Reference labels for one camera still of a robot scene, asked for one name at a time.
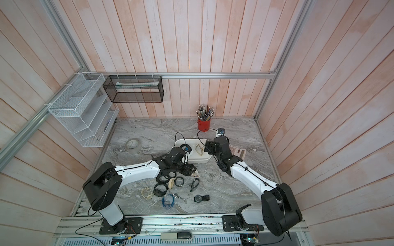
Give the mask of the gold beige watch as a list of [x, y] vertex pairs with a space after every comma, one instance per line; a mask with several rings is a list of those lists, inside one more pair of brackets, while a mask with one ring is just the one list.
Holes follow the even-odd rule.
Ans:
[[196, 149], [196, 152], [198, 153], [199, 156], [203, 156], [204, 155], [204, 149], [199, 144], [197, 144], [195, 146], [195, 149]]

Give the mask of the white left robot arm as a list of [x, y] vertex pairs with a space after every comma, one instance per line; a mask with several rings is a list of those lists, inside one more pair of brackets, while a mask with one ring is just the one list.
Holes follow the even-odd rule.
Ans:
[[83, 184], [83, 191], [91, 209], [102, 218], [100, 234], [121, 234], [131, 229], [132, 223], [115, 202], [118, 190], [132, 182], [155, 178], [158, 185], [167, 185], [171, 174], [190, 176], [197, 170], [188, 163], [188, 151], [174, 147], [165, 155], [129, 166], [115, 166], [111, 162], [102, 164]]

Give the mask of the black strap watch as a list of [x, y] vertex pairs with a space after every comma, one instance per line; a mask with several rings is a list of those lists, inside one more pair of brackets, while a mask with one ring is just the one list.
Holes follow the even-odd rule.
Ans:
[[193, 192], [200, 184], [200, 179], [199, 178], [195, 178], [191, 184], [190, 187], [190, 192]]

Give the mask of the cream band watch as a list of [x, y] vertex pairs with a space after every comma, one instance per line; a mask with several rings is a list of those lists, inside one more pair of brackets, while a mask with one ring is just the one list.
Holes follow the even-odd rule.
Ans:
[[144, 199], [152, 199], [153, 198], [153, 192], [150, 188], [146, 187], [141, 190], [141, 195]]

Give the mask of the black round face watch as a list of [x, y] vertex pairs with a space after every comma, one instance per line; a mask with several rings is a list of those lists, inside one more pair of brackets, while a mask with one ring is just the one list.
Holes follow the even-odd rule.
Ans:
[[194, 202], [195, 202], [195, 203], [207, 202], [207, 201], [209, 201], [209, 200], [210, 200], [210, 196], [209, 196], [209, 195], [204, 195], [204, 196], [202, 196], [202, 195], [196, 195], [196, 196], [194, 197]]

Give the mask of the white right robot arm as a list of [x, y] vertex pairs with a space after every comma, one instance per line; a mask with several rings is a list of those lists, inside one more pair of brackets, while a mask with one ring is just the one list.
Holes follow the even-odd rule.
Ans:
[[248, 204], [237, 209], [235, 228], [245, 230], [253, 224], [263, 225], [273, 235], [280, 236], [303, 220], [291, 187], [263, 177], [240, 157], [233, 155], [226, 136], [208, 140], [204, 145], [204, 151], [216, 158], [222, 171], [242, 182], [261, 201], [259, 208]]

